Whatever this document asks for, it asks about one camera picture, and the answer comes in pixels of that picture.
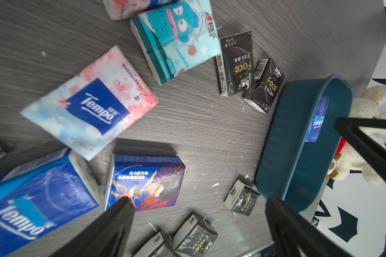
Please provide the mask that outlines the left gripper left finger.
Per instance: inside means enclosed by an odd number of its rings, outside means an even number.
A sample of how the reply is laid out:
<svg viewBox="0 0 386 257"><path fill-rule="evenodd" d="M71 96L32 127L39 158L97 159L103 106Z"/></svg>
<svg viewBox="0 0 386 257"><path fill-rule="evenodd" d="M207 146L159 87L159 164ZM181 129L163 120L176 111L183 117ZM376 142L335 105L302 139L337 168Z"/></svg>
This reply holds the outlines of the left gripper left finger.
<svg viewBox="0 0 386 257"><path fill-rule="evenodd" d="M122 257L134 214L131 200L121 198L52 256Z"/></svg>

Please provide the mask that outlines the dark blue Tempo tissue pack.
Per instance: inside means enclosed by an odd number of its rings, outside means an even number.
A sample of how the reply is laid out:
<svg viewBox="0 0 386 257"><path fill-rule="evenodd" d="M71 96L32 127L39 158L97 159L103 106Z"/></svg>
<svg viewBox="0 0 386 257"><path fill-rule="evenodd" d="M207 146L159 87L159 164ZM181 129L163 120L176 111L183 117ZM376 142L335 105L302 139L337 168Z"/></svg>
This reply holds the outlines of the dark blue Tempo tissue pack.
<svg viewBox="0 0 386 257"><path fill-rule="evenodd" d="M86 160L64 148L0 174L0 257L100 204Z"/></svg>

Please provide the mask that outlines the teal plastic storage box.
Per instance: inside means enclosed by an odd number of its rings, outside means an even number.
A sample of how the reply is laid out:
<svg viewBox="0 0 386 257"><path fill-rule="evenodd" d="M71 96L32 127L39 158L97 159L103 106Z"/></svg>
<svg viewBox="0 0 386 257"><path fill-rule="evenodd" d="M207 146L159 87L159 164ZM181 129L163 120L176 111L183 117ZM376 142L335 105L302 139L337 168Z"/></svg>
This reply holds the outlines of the teal plastic storage box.
<svg viewBox="0 0 386 257"><path fill-rule="evenodd" d="M330 99L317 142L306 142L320 97ZM255 177L259 193L282 198L296 212L310 207L319 194L340 134L336 120L348 117L353 88L341 76L296 80L283 90Z"/></svg>

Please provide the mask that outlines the blue barcode tissue pack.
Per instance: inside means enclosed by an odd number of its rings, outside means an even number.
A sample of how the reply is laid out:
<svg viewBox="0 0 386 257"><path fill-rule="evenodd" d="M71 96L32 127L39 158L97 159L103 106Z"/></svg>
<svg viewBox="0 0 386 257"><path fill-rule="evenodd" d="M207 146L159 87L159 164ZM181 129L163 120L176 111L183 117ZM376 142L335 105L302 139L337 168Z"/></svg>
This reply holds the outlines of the blue barcode tissue pack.
<svg viewBox="0 0 386 257"><path fill-rule="evenodd" d="M309 127L305 142L317 142L325 116L328 109L330 99L326 96L321 96L315 110L315 115Z"/></svg>

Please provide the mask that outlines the pink barcode tissue pack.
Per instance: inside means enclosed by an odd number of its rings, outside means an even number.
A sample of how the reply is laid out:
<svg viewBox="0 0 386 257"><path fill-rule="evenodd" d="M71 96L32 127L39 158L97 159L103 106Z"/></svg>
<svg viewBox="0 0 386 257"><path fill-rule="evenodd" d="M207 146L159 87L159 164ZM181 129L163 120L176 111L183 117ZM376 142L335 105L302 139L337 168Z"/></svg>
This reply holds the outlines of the pink barcode tissue pack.
<svg viewBox="0 0 386 257"><path fill-rule="evenodd" d="M131 18L141 12L173 3L173 0L103 0L111 20Z"/></svg>

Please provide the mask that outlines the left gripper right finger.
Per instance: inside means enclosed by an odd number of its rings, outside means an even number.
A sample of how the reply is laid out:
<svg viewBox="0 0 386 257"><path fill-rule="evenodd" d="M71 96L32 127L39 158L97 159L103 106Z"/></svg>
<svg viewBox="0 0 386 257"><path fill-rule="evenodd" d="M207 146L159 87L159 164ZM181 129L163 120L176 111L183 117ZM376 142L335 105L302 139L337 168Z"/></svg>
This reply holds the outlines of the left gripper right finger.
<svg viewBox="0 0 386 257"><path fill-rule="evenodd" d="M277 257L350 256L277 196L267 199L265 214Z"/></svg>

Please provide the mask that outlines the pink blue Tempo tissue pack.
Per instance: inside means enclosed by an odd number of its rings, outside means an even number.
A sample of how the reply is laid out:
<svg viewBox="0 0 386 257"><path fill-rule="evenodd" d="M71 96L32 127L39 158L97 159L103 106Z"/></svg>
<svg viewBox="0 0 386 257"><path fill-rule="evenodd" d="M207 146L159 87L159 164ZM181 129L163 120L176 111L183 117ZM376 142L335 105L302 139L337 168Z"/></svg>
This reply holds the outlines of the pink blue Tempo tissue pack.
<svg viewBox="0 0 386 257"><path fill-rule="evenodd" d="M21 115L90 161L158 103L114 46Z"/></svg>

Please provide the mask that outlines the anime print tissue pack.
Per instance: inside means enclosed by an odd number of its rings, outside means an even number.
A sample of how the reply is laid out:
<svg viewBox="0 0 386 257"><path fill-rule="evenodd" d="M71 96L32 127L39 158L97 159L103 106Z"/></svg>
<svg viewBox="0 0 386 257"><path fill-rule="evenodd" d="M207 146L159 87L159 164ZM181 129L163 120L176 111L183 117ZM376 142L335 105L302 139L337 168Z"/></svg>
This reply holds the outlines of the anime print tissue pack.
<svg viewBox="0 0 386 257"><path fill-rule="evenodd" d="M178 156L113 154L104 209L124 197L137 212L171 207L178 199L184 172Z"/></svg>

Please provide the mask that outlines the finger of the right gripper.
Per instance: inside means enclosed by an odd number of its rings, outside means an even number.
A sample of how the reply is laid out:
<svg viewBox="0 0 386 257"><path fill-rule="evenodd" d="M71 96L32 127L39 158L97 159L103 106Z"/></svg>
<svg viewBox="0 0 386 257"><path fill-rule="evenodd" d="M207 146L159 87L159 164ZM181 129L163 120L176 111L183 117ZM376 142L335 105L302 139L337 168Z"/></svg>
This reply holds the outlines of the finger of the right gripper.
<svg viewBox="0 0 386 257"><path fill-rule="evenodd" d="M386 149L360 129L386 129L386 120L340 117L333 127L386 182Z"/></svg>

